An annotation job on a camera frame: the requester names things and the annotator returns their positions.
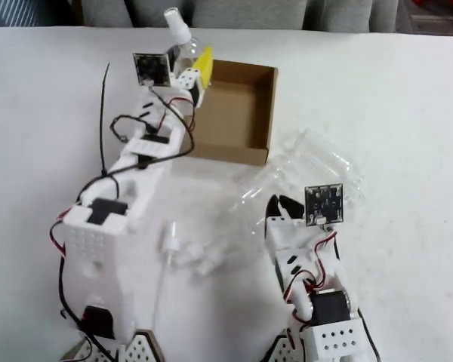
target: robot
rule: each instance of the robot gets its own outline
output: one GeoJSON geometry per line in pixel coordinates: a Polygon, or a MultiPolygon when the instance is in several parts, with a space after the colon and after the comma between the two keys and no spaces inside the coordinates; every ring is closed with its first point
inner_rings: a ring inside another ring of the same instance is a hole
{"type": "Polygon", "coordinates": [[[307,187],[305,195],[305,206],[284,195],[267,205],[265,244],[294,308],[262,361],[367,362],[369,343],[379,362],[337,250],[342,185],[307,187]]]}
{"type": "Polygon", "coordinates": [[[51,240],[62,254],[61,314],[85,335],[67,361],[164,360],[152,332],[137,330],[133,290],[121,282],[119,274],[125,266],[119,251],[143,223],[156,186],[171,169],[171,162],[166,161],[194,149],[195,110],[202,104],[211,76],[211,49],[206,48],[177,77],[171,71],[172,57],[173,51],[134,54],[138,81],[149,87],[133,115],[120,115],[110,125],[125,143],[120,157],[109,170],[102,160],[101,175],[86,184],[76,203],[52,226],[51,240]],[[116,131],[121,120],[138,123],[131,138],[116,131]],[[189,142],[182,149],[186,134],[189,142]],[[58,225],[63,245],[54,237],[58,225]]]}

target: yellow part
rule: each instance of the yellow part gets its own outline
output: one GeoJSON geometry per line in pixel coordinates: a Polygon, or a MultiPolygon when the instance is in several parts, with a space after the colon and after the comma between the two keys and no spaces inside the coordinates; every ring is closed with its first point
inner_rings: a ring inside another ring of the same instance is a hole
{"type": "Polygon", "coordinates": [[[203,53],[193,64],[193,68],[199,70],[200,81],[202,82],[203,89],[208,87],[213,72],[213,52],[211,47],[206,47],[203,53]]]}

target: cardboard box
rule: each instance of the cardboard box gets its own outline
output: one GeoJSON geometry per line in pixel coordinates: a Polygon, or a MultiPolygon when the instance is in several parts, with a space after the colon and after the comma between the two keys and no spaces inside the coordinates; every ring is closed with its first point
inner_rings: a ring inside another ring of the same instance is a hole
{"type": "Polygon", "coordinates": [[[276,79],[277,68],[215,60],[211,85],[196,112],[191,156],[265,164],[276,79]]]}

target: white table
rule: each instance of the white table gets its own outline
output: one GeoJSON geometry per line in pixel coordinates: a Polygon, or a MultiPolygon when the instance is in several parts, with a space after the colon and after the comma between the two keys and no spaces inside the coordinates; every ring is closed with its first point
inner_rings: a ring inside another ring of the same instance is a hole
{"type": "MultiPolygon", "coordinates": [[[[453,38],[195,34],[219,59],[279,67],[274,142],[308,125],[360,166],[365,218],[339,242],[383,360],[453,360],[453,38]]],[[[106,63],[112,119],[137,99],[131,53],[169,44],[163,29],[0,29],[0,360],[56,360],[77,340],[58,314],[48,227],[99,172],[106,63]]],[[[111,164],[120,145],[105,143],[111,164]]],[[[287,318],[266,254],[203,281],[177,273],[163,296],[157,337],[173,362],[257,360],[287,318]]]]}

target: clear plastic bag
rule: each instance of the clear plastic bag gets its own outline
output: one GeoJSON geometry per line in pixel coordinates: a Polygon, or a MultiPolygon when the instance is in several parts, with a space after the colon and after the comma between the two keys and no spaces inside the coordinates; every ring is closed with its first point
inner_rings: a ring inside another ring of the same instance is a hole
{"type": "Polygon", "coordinates": [[[265,167],[246,167],[231,179],[202,172],[214,187],[181,192],[174,210],[183,242],[177,266],[191,265],[207,275],[224,263],[238,267],[252,261],[263,248],[265,209],[274,194],[303,203],[305,186],[343,183],[344,208],[352,217],[363,194],[362,177],[349,158],[310,130],[280,140],[265,167]],[[187,200],[189,193],[196,194],[194,202],[187,200]]]}

